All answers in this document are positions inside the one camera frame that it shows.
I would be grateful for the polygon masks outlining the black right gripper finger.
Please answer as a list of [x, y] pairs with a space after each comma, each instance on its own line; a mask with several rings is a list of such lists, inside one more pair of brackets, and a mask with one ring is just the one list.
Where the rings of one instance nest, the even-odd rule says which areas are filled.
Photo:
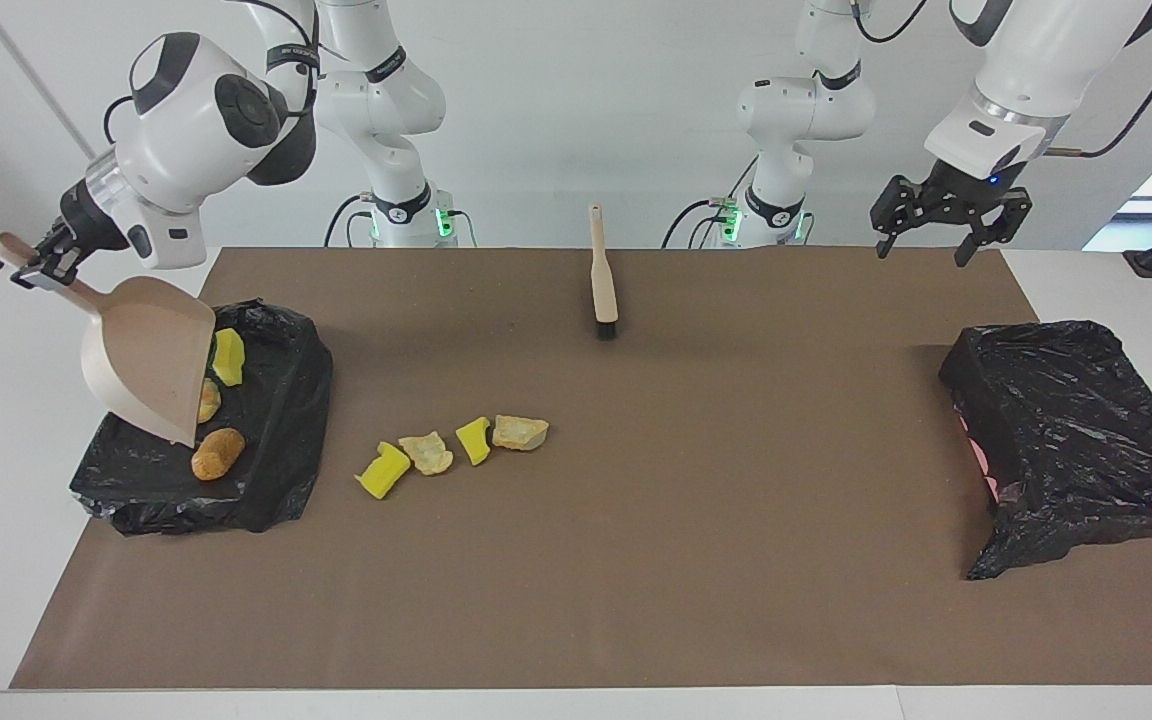
[[54, 222], [36, 247], [41, 263], [77, 263], [76, 233], [65, 222]]
[[18, 266], [12, 282], [26, 290], [60, 291], [77, 281], [76, 266], [65, 268], [55, 259], [35, 259]]

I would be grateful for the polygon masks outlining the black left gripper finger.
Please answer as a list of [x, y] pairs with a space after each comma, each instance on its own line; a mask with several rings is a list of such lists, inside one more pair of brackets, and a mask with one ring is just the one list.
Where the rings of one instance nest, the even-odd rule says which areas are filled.
[[922, 200], [922, 185], [905, 176], [892, 177], [870, 206], [870, 227], [879, 236], [877, 258], [886, 259], [901, 234], [922, 228], [931, 219]]
[[972, 262], [973, 256], [984, 247], [1011, 242], [1015, 234], [1020, 232], [1021, 223], [1026, 219], [1029, 211], [1032, 210], [1032, 200], [1030, 200], [1028, 192], [1006, 192], [996, 210], [998, 213], [993, 220], [984, 219], [984, 215], [973, 209], [969, 210], [969, 232], [954, 253], [954, 260], [958, 268], [965, 268]]

